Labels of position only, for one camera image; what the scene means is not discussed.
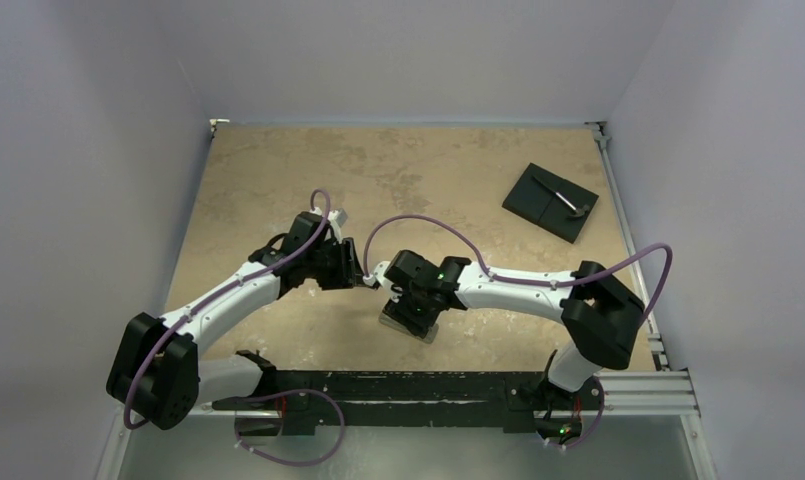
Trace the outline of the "white remote control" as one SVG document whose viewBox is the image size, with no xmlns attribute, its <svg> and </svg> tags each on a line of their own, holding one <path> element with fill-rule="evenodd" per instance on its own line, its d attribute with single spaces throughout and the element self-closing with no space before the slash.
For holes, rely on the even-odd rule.
<svg viewBox="0 0 805 480">
<path fill-rule="evenodd" d="M 439 326 L 437 324 L 434 324 L 425 330 L 418 330 L 417 328 L 411 329 L 409 326 L 392 319 L 390 316 L 384 313 L 379 315 L 378 320 L 382 325 L 425 344 L 432 344 L 439 331 Z"/>
</svg>

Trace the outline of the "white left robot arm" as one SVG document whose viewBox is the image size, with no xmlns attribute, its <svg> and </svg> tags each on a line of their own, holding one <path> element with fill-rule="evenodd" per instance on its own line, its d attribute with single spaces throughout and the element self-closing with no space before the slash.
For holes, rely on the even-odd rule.
<svg viewBox="0 0 805 480">
<path fill-rule="evenodd" d="M 290 230 L 253 252 L 221 284 L 188 304 L 152 316 L 142 312 L 125 327 L 106 381 L 107 394 L 127 415 L 168 430 L 199 404 L 240 398 L 262 409 L 275 399 L 275 368 L 256 353 L 224 360 L 202 355 L 248 316 L 305 281 L 322 290 L 363 283 L 354 241 L 342 233 L 346 213 L 299 213 Z"/>
</svg>

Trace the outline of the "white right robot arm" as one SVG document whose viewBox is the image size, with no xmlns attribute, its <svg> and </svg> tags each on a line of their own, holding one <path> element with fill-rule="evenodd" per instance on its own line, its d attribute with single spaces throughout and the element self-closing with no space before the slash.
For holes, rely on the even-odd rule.
<svg viewBox="0 0 805 480">
<path fill-rule="evenodd" d="M 389 294 L 381 323 L 425 343 L 434 340 L 438 317 L 449 310 L 503 310 L 562 325 L 569 341 L 539 381 L 542 399 L 562 407 L 597 372 L 629 367 L 644 322 L 644 303 L 603 269 L 584 261 L 573 271 L 486 270 L 466 257 L 435 265 L 401 250 L 371 276 Z"/>
</svg>

